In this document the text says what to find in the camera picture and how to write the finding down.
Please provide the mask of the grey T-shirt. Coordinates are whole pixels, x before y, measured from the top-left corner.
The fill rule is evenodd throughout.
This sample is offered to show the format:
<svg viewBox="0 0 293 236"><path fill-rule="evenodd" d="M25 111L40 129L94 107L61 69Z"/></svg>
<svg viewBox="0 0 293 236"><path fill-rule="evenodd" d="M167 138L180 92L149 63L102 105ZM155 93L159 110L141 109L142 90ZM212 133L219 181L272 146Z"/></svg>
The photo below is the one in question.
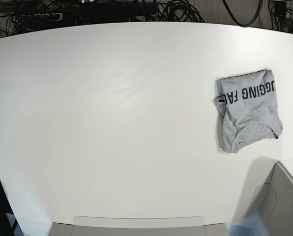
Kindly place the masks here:
<svg viewBox="0 0 293 236"><path fill-rule="evenodd" d="M220 147L237 153L262 139L278 139L283 125L278 115L271 70L218 79L215 105L221 121Z"/></svg>

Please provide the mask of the beige box at right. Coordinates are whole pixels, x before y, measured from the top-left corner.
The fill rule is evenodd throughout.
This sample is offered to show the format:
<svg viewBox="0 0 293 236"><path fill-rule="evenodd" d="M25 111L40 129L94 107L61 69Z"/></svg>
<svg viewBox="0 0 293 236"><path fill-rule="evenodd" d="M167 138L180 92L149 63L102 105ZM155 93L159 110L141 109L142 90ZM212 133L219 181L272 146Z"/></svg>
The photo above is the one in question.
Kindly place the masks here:
<svg viewBox="0 0 293 236"><path fill-rule="evenodd" d="M277 162L248 210L253 236L293 236L293 176Z"/></svg>

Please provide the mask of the beige box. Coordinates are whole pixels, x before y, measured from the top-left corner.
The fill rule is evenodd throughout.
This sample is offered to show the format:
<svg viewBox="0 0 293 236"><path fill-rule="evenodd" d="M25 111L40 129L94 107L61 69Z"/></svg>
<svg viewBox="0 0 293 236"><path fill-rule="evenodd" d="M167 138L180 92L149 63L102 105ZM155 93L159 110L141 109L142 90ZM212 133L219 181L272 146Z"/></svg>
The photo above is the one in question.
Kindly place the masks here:
<svg viewBox="0 0 293 236"><path fill-rule="evenodd" d="M277 162L248 210L253 236L293 236L293 176Z"/></svg>
<svg viewBox="0 0 293 236"><path fill-rule="evenodd" d="M75 216L72 224L54 222L50 236L228 236L224 223L205 225L201 216L106 218Z"/></svg>

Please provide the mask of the beige box at bottom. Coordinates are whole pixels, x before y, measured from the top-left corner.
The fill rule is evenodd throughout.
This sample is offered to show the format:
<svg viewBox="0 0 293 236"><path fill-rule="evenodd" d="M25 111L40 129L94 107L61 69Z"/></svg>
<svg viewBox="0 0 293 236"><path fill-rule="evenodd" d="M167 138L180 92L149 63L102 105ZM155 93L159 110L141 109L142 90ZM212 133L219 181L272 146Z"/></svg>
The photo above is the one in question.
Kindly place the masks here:
<svg viewBox="0 0 293 236"><path fill-rule="evenodd" d="M54 222L50 236L228 236L224 223L205 225L201 216L106 218L75 216L72 224Z"/></svg>

